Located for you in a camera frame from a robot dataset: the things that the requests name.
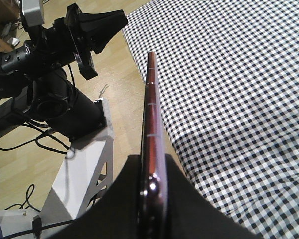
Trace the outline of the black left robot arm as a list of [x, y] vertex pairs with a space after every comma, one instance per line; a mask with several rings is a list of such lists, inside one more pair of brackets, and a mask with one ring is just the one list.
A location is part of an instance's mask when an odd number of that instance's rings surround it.
[[0, 52], [0, 138], [31, 120], [71, 141], [102, 129], [102, 105], [67, 79], [64, 66], [76, 62], [86, 80], [96, 77], [92, 53], [101, 53], [127, 23], [122, 10], [91, 14], [72, 4], [51, 28], [26, 24], [30, 40]]

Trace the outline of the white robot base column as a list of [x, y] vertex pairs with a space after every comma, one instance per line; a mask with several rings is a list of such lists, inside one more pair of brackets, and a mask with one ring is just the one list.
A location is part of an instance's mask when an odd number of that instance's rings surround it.
[[40, 238], [70, 225], [92, 207], [113, 182], [113, 142], [108, 100], [99, 98], [105, 127], [71, 143], [40, 212], [34, 209], [0, 211], [4, 239], [33, 239], [32, 222], [41, 219]]

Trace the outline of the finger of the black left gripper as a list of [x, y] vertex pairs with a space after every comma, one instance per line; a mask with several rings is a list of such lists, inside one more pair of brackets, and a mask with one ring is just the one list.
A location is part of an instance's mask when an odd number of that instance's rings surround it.
[[84, 39], [96, 54], [101, 53], [107, 43], [128, 23], [123, 10], [98, 14], [80, 13], [78, 21]]

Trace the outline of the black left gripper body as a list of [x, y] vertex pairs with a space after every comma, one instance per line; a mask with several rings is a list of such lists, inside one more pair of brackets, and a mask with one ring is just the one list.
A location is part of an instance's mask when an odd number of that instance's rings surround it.
[[76, 61], [80, 74], [90, 80], [97, 76], [90, 47], [80, 29], [78, 6], [68, 6], [65, 17], [54, 21], [49, 29], [41, 32], [41, 59], [44, 71], [52, 71]]

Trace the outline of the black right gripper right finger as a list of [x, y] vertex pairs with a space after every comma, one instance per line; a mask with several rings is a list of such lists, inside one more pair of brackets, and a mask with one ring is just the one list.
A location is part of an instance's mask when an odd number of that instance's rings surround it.
[[168, 209], [166, 239], [261, 239], [205, 200], [166, 155]]

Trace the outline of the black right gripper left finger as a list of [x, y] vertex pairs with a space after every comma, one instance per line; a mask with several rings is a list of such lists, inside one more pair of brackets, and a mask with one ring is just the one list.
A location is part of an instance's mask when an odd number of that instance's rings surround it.
[[141, 159], [129, 155], [109, 189], [84, 215], [51, 239], [136, 239]]

